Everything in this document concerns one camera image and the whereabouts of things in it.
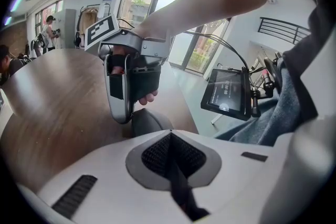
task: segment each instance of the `black hair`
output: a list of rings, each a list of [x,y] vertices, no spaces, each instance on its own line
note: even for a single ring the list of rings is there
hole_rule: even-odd
[[[9,48],[6,45],[0,45],[0,62],[9,55]]]
[[[54,20],[54,17],[53,17],[53,16],[51,16],[51,15],[49,15],[49,16],[47,17],[47,20],[46,20],[46,22],[53,21],[53,20]]]

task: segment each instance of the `small display screen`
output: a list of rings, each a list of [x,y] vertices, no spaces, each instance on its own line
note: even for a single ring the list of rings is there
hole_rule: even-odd
[[[214,81],[214,89],[209,104],[215,105],[223,111],[240,111],[241,88],[240,73],[219,71]]]

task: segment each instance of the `black tablet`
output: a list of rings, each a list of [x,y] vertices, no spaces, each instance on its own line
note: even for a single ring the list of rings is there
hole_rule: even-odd
[[[244,70],[213,69],[201,108],[247,121],[251,117],[251,93]]]

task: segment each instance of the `gray cabinet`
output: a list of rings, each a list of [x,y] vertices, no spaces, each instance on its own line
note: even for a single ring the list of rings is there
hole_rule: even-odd
[[[64,9],[60,12],[53,14],[56,19],[52,24],[53,30],[60,29],[61,35],[57,38],[55,42],[56,49],[65,48],[75,48],[74,38],[75,38],[75,20],[76,20],[76,10],[75,9]]]

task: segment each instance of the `floor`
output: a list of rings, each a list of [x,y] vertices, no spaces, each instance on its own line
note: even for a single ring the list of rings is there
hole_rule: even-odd
[[[173,68],[173,72],[200,135],[214,137],[218,132],[225,132],[230,126],[237,123],[238,120],[236,119],[222,116],[212,125],[211,120],[217,116],[217,113],[201,109],[201,100],[207,86],[207,81],[203,77],[180,69]]]

